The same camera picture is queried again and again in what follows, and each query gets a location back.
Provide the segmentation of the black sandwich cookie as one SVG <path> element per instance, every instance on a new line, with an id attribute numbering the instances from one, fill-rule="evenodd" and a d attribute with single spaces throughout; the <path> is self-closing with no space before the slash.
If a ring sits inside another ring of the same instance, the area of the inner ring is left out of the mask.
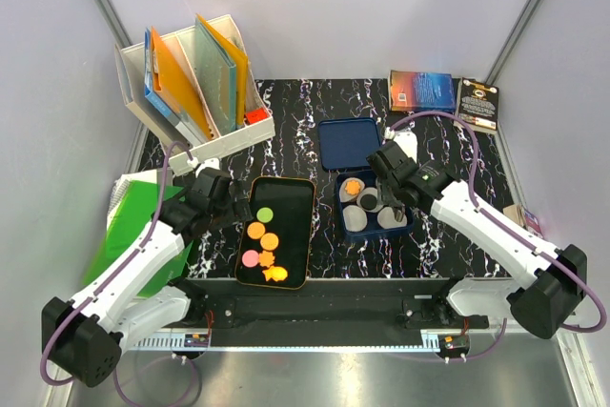
<path id="1" fill-rule="evenodd" d="M 367 212 L 372 212 L 377 207 L 375 194 L 366 193 L 360 198 L 360 206 Z"/>

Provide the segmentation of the orange dotted round cookie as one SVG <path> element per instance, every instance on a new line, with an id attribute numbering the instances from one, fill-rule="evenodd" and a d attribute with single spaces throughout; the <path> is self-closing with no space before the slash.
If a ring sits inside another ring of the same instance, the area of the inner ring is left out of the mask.
<path id="1" fill-rule="evenodd" d="M 266 228 L 263 223 L 254 221 L 248 225 L 246 232 L 249 238 L 258 240 L 266 233 Z"/>

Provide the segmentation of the orange leaf cookie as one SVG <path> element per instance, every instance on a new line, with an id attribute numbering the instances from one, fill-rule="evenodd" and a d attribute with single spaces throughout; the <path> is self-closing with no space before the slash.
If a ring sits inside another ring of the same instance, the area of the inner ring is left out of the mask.
<path id="1" fill-rule="evenodd" d="M 344 182 L 345 193 L 349 196 L 358 196 L 362 191 L 363 185 L 356 179 L 346 180 Z"/>

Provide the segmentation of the blue tin lid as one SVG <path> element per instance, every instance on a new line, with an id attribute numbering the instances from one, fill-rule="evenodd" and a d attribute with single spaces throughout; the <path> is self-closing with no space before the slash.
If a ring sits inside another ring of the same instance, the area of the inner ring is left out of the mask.
<path id="1" fill-rule="evenodd" d="M 381 145 L 376 121 L 370 117 L 324 120 L 317 130 L 320 161 L 325 171 L 367 169 L 367 157 Z"/>

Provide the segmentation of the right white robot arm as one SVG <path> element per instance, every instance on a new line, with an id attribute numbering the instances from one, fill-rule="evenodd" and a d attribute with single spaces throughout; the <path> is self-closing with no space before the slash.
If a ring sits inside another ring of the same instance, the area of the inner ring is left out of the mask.
<path id="1" fill-rule="evenodd" d="M 433 303 L 438 324 L 454 327 L 469 315 L 512 317 L 524 330 L 551 338 L 585 298 L 587 256 L 528 233 L 472 193 L 467 181 L 442 164 L 423 165 L 394 140 L 367 158 L 380 197 L 392 207 L 418 209 L 490 255 L 511 276 L 492 285 L 462 279 Z"/>

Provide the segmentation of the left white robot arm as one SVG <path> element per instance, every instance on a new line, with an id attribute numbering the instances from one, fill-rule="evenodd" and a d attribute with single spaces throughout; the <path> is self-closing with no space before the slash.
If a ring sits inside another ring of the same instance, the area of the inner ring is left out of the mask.
<path id="1" fill-rule="evenodd" d="M 250 204 L 240 185 L 216 166 L 200 165 L 192 185 L 163 198 L 132 245 L 89 286 L 69 300 L 52 298 L 41 312 L 41 377 L 47 364 L 68 373 L 68 382 L 95 387 L 123 353 L 170 325 L 198 325 L 206 315 L 206 292 L 183 275 L 155 295 L 136 302 L 146 284 L 208 231 L 245 222 Z"/>

